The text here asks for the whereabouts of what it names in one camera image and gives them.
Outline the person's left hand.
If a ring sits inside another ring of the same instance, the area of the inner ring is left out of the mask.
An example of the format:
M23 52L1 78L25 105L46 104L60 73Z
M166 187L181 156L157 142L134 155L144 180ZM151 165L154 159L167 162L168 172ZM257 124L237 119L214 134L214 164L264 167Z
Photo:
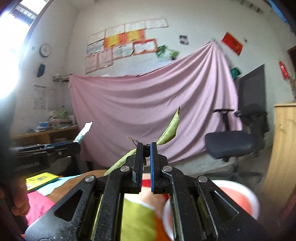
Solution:
M14 180L11 187L14 197L14 204L11 208L12 214L15 216L26 216L30 210L26 179L21 177Z

